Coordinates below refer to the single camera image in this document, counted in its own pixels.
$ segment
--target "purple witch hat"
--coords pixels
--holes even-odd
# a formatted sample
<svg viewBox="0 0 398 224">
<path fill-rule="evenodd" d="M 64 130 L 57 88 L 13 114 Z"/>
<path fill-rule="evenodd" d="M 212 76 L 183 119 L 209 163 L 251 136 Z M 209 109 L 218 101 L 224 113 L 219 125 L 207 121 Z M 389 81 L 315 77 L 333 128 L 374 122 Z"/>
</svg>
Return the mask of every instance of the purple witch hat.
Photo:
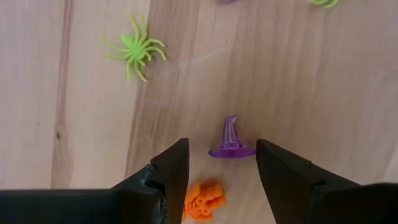
<svg viewBox="0 0 398 224">
<path fill-rule="evenodd" d="M 209 151 L 209 155 L 215 158 L 236 159 L 251 156 L 256 152 L 246 147 L 239 139 L 235 128 L 236 118 L 236 115 L 232 115 L 225 119 L 223 142 L 219 149 Z"/>
</svg>

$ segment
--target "wood grain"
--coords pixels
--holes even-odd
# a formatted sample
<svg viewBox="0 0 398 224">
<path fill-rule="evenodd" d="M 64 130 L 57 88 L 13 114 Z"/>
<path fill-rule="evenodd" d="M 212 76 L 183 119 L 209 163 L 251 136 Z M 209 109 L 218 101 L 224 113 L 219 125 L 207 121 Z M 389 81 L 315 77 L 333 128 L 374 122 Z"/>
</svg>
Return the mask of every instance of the wood grain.
<svg viewBox="0 0 398 224">
<path fill-rule="evenodd" d="M 3 1 L 0 188 L 110 187 L 179 138 L 190 184 L 223 181 L 214 223 L 274 223 L 254 157 L 219 160 L 225 116 L 250 146 L 270 140 L 361 184 L 398 181 L 398 3 Z M 167 45 L 129 82 L 101 58 L 147 16 Z"/>
</svg>

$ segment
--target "green object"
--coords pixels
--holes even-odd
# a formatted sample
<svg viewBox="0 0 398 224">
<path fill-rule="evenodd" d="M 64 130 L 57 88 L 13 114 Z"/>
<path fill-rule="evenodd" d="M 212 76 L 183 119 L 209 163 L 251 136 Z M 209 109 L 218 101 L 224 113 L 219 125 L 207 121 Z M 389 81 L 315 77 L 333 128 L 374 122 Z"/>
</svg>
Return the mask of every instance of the green object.
<svg viewBox="0 0 398 224">
<path fill-rule="evenodd" d="M 162 47 L 165 45 L 160 40 L 155 39 L 147 39 L 147 28 L 145 25 L 144 15 L 142 15 L 142 36 L 139 33 L 138 26 L 131 15 L 129 15 L 130 22 L 135 30 L 135 36 L 131 35 L 121 35 L 125 49 L 122 49 L 118 46 L 113 45 L 110 41 L 103 39 L 105 43 L 111 46 L 113 49 L 116 49 L 124 55 L 112 55 L 112 54 L 102 54 L 102 57 L 119 59 L 119 60 L 127 60 L 127 78 L 131 80 L 131 67 L 134 66 L 134 69 L 140 79 L 144 82 L 147 82 L 147 79 L 144 74 L 141 72 L 141 66 L 146 66 L 144 59 L 148 58 L 148 61 L 152 59 L 152 56 L 149 54 L 151 51 L 157 51 L 162 56 L 163 60 L 166 60 L 166 56 L 162 50 L 158 47 L 152 46 L 152 44 L 159 44 Z"/>
<path fill-rule="evenodd" d="M 326 4 L 325 9 L 330 9 L 331 7 L 337 5 L 338 0 L 310 0 L 310 3 L 314 6 L 322 6 Z"/>
</svg>

